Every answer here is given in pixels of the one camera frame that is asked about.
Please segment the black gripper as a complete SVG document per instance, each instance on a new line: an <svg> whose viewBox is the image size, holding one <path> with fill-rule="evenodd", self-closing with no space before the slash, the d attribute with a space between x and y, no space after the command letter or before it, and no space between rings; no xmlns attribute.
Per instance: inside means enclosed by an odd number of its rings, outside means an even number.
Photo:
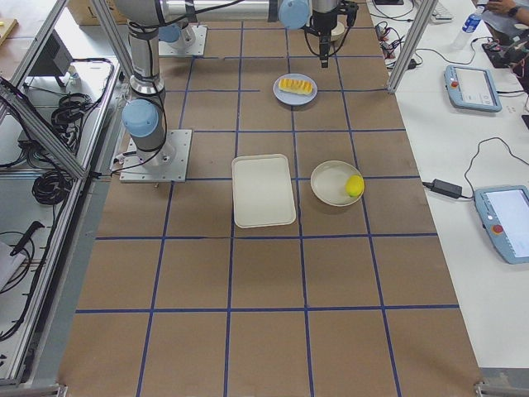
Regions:
<svg viewBox="0 0 529 397"><path fill-rule="evenodd" d="M311 7L312 15L304 30L319 38L319 60L321 67L327 69L331 31L336 28L339 16L346 16L347 30L351 29L356 21L358 4L346 0L315 0L311 1Z"/></svg>

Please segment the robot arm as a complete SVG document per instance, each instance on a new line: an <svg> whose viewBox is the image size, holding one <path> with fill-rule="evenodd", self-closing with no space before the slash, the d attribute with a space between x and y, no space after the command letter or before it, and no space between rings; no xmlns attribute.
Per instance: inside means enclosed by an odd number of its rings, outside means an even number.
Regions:
<svg viewBox="0 0 529 397"><path fill-rule="evenodd" d="M326 69L331 51L331 33L338 17L346 17L346 29L354 26L358 4L354 1L116 1L127 19L131 46L131 88L138 98L164 101L158 43L169 42L169 28L183 30L198 22L281 22L289 30L301 30L318 39L318 49L309 51Z"/></svg>
<svg viewBox="0 0 529 397"><path fill-rule="evenodd" d="M168 43L174 48L186 48L196 41L193 27L187 22L174 23L159 28L159 40Z"/></svg>

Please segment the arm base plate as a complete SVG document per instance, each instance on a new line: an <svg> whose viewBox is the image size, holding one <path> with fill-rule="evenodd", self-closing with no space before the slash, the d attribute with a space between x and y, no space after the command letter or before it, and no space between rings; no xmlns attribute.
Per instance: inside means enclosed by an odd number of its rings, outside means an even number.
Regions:
<svg viewBox="0 0 529 397"><path fill-rule="evenodd" d="M128 150L135 154L125 158L125 170L120 172L119 180L122 183L185 182L191 141L190 129L169 130L161 152L142 165L141 160L149 159L151 154L138 151L131 138Z"/></svg>
<svg viewBox="0 0 529 397"><path fill-rule="evenodd" d="M183 29L176 26L173 31L179 33L176 41L163 41L163 38L170 38L172 34L163 35L162 32L169 30L162 28L159 38L159 54L161 57L195 57L202 56L205 51L207 39L207 26L204 25L187 25Z"/></svg>

